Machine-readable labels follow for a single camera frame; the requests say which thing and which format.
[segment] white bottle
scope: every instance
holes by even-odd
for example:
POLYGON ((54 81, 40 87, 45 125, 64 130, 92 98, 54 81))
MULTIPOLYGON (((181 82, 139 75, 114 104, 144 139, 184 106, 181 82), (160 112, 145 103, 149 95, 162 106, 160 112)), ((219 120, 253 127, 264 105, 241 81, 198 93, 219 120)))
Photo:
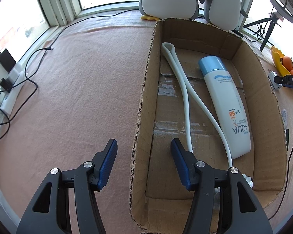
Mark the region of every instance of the white bottle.
POLYGON ((231 157, 236 159, 251 150, 250 131, 241 97, 219 57, 204 57, 199 61, 199 66, 231 157))

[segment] penguin foot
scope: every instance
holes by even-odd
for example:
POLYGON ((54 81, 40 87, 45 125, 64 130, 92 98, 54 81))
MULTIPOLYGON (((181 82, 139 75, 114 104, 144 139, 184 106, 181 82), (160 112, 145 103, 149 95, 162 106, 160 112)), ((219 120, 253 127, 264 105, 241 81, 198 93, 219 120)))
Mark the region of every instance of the penguin foot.
POLYGON ((160 20, 158 17, 151 17, 151 16, 148 16, 148 15, 143 15, 141 17, 142 20, 149 20, 149 21, 152 21, 152 20, 155 20, 155 21, 158 21, 160 20))

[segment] cardboard box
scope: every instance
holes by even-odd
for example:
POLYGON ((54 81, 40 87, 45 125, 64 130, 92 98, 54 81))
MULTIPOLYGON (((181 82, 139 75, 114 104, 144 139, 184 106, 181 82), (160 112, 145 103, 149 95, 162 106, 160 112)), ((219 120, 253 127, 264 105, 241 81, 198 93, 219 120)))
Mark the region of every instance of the cardboard box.
MULTIPOLYGON (((282 190, 286 174, 286 144, 278 102, 269 79, 252 49, 239 37, 214 26, 184 19, 165 19, 154 28, 141 93, 139 120, 131 166, 130 212, 147 232, 182 233, 193 192, 182 186, 170 144, 178 137, 185 149, 184 110, 177 79, 160 48, 176 47, 180 63, 197 94, 216 118, 198 61, 219 56, 231 74, 250 126, 252 150, 233 164, 253 179, 253 190, 263 207, 282 190)), ((228 169, 224 146, 215 128, 190 100, 194 155, 213 168, 228 169)), ((211 232, 217 230, 214 211, 211 232)))

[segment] yellow bowl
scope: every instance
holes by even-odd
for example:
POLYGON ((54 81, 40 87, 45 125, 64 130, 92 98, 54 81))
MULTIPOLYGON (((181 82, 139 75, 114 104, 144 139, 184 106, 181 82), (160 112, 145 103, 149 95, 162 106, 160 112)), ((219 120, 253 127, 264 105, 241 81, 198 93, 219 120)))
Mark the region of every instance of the yellow bowl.
POLYGON ((271 50, 271 56, 272 56, 273 62, 277 70, 279 71, 279 73, 282 76, 290 75, 290 72, 280 62, 280 58, 283 58, 284 54, 275 46, 271 46, 270 50, 271 50))

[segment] metal screw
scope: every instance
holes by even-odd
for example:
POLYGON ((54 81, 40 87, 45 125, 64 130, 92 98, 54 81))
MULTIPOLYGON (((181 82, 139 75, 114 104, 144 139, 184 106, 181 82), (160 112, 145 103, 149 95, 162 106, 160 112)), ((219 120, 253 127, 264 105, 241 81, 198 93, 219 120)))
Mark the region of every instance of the metal screw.
POLYGON ((232 173, 238 173, 238 172, 239 172, 239 170, 238 170, 237 168, 235 168, 235 167, 231 167, 231 168, 230 168, 230 171, 231 171, 232 173))
POLYGON ((92 166, 92 162, 85 162, 84 167, 89 168, 92 166))
POLYGON ((203 161, 197 161, 197 167, 204 167, 205 163, 203 161))
POLYGON ((59 169, 58 168, 53 168, 50 173, 51 174, 57 174, 59 172, 59 169))

